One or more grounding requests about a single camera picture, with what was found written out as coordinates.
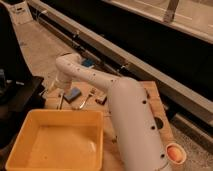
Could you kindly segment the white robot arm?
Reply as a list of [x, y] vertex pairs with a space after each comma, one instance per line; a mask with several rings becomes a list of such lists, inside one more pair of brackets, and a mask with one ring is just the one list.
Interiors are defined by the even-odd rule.
[[75, 77], [107, 94], [125, 171], [172, 171], [142, 85], [130, 77], [82, 66], [81, 61], [77, 53], [58, 57], [55, 85], [65, 89]]

